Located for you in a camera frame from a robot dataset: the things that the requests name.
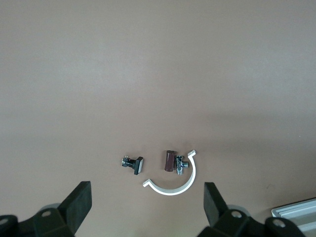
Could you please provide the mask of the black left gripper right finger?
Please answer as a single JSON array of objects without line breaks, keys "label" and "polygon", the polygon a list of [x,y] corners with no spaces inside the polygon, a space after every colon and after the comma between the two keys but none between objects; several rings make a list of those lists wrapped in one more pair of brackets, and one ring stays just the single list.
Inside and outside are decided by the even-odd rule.
[{"label": "black left gripper right finger", "polygon": [[264,237],[265,226],[239,206],[228,206],[213,182],[205,182],[203,208],[209,226],[202,237]]}]

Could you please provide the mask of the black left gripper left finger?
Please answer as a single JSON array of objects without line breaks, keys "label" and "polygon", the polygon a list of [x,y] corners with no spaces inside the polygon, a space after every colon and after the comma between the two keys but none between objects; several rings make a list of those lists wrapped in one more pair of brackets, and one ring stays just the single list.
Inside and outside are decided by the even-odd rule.
[{"label": "black left gripper left finger", "polygon": [[92,207],[91,182],[82,181],[57,208],[34,216],[37,237],[74,237]]}]

